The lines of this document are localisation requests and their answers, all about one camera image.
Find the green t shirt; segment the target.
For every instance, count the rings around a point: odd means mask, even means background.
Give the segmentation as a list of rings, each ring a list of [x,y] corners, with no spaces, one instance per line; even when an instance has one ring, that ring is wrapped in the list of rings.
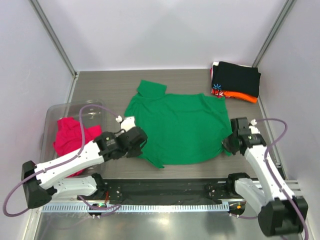
[[[124,112],[147,135],[139,158],[164,168],[231,156],[222,145],[232,133],[226,99],[166,90],[166,85],[141,80]]]

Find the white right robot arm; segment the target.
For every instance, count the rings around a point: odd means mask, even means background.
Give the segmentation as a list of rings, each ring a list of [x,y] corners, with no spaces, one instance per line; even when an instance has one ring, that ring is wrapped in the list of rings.
[[[232,133],[222,141],[224,149],[235,155],[241,153],[253,168],[261,187],[244,172],[228,175],[225,191],[231,198],[243,197],[253,208],[262,233],[267,237],[304,233],[308,203],[289,188],[273,163],[267,145],[257,128],[259,120],[246,117],[230,121]]]

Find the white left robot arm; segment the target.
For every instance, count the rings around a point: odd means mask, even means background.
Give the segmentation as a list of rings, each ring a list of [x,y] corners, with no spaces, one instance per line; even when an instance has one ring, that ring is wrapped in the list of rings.
[[[80,170],[123,157],[134,158],[142,154],[147,134],[138,126],[117,133],[105,131],[83,148],[59,158],[35,164],[22,165],[23,190],[27,207],[35,209],[58,197],[85,196],[102,199],[108,190],[100,174],[87,177],[70,176]]]

